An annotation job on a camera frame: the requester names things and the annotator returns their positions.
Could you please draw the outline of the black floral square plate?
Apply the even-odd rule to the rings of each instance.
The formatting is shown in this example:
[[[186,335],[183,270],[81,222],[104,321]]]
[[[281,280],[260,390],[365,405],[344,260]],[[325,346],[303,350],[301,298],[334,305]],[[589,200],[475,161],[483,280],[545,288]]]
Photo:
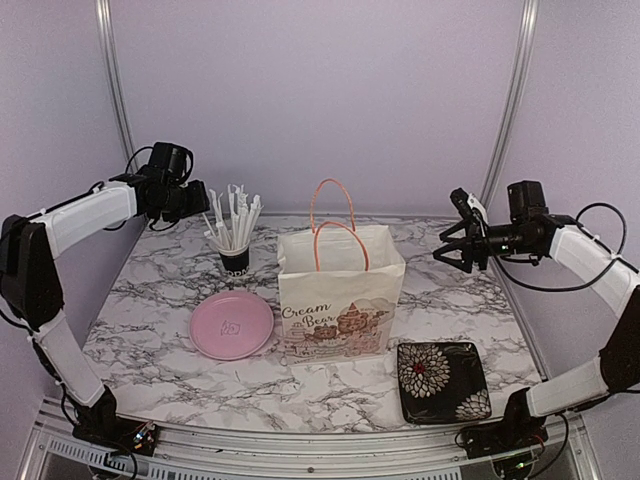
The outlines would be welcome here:
[[[401,410],[406,422],[439,425],[491,417],[486,376],[474,343],[401,343],[396,353]]]

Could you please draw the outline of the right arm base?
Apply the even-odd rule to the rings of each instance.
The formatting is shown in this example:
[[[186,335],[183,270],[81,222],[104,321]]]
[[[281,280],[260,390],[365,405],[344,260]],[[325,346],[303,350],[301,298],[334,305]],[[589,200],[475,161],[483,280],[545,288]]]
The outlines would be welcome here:
[[[546,416],[531,415],[527,403],[528,389],[511,394],[501,420],[460,430],[456,444],[469,459],[497,455],[548,440]]]

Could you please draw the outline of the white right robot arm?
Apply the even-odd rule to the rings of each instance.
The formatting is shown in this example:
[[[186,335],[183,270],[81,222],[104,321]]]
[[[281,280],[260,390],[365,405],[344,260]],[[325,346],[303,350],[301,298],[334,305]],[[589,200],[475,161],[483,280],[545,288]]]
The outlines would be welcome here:
[[[460,219],[439,236],[433,256],[466,273],[501,267],[516,256],[536,264],[553,261],[576,279],[573,286],[545,287],[503,277],[523,289],[549,295],[584,292],[598,298],[613,324],[610,336],[594,357],[551,379],[512,394],[495,430],[506,448],[515,448],[534,431],[534,419],[588,408],[639,384],[639,270],[590,232],[577,217],[549,211],[538,181],[507,188],[509,220],[491,224],[482,203],[462,188],[450,194]]]

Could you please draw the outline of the cream bear paper bag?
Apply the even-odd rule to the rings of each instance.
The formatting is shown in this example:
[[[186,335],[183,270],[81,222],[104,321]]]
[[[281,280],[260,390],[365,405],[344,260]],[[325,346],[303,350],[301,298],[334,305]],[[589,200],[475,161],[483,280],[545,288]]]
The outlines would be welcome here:
[[[281,346],[289,365],[386,351],[406,263],[388,226],[310,220],[277,241]]]

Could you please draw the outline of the pink round plate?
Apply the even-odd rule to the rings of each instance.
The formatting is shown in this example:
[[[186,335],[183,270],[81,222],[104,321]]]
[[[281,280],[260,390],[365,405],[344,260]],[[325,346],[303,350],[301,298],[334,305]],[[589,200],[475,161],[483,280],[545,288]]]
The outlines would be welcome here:
[[[204,300],[194,310],[188,332],[203,355],[235,361],[260,350],[269,340],[274,323],[274,314],[265,300],[247,291],[234,290]]]

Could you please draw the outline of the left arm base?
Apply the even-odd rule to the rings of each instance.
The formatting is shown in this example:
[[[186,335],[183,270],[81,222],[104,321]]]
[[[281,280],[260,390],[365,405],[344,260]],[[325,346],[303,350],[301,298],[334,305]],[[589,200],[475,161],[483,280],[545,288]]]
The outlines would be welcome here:
[[[153,422],[127,419],[117,414],[117,400],[108,387],[93,406],[80,404],[69,399],[74,408],[76,420],[73,436],[80,440],[105,447],[115,448],[123,453],[151,457],[159,435],[159,427]]]

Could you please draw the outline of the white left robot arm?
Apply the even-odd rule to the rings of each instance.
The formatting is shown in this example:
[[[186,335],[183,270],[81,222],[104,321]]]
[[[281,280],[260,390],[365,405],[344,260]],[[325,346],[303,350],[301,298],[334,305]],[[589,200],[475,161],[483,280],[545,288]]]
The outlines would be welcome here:
[[[194,156],[157,142],[138,171],[126,171],[87,192],[29,216],[6,218],[1,233],[1,296],[53,376],[80,406],[92,409],[108,393],[76,341],[64,313],[57,259],[99,231],[136,217],[170,226],[206,212],[207,190],[191,177]]]

